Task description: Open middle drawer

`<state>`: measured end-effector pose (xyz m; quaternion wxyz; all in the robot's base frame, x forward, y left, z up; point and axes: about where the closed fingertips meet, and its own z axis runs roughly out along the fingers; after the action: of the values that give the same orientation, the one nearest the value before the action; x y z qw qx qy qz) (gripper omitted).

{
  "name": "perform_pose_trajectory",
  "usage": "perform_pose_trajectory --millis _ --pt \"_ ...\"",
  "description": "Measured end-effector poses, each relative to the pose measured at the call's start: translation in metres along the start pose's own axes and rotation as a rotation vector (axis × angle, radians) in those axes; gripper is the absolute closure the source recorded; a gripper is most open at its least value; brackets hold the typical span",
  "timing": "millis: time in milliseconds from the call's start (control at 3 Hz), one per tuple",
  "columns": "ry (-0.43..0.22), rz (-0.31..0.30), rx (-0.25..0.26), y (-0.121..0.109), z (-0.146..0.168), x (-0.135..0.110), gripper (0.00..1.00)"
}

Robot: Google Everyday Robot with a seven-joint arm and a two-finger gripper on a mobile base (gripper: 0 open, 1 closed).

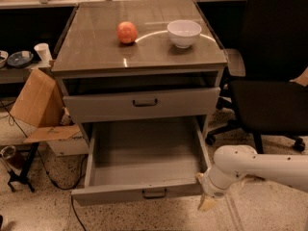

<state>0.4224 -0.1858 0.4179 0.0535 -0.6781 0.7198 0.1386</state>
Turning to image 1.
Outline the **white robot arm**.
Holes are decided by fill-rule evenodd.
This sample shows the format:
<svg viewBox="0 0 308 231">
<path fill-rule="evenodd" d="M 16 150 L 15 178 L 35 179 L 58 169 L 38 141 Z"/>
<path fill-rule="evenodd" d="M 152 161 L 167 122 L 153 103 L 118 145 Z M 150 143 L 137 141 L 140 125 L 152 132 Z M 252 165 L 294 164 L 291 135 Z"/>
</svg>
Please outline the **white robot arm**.
<svg viewBox="0 0 308 231">
<path fill-rule="evenodd" d="M 308 156 L 258 154 L 249 145 L 224 145 L 214 154 L 207 170 L 196 174 L 203 194 L 199 211 L 216 206 L 229 187 L 247 175 L 264 178 L 303 192 L 308 192 Z"/>
</svg>

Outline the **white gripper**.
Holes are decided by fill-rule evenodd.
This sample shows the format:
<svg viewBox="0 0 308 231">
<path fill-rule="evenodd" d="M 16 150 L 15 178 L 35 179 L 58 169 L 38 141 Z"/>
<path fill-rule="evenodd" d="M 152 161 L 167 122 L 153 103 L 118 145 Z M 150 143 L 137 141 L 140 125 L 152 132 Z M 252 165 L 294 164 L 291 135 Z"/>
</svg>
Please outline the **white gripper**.
<svg viewBox="0 0 308 231">
<path fill-rule="evenodd" d="M 229 187 L 237 181 L 236 175 L 225 173 L 218 167 L 209 167 L 201 178 L 201 186 L 208 196 L 201 196 L 198 210 L 206 212 L 214 208 L 216 199 L 225 196 Z"/>
</svg>

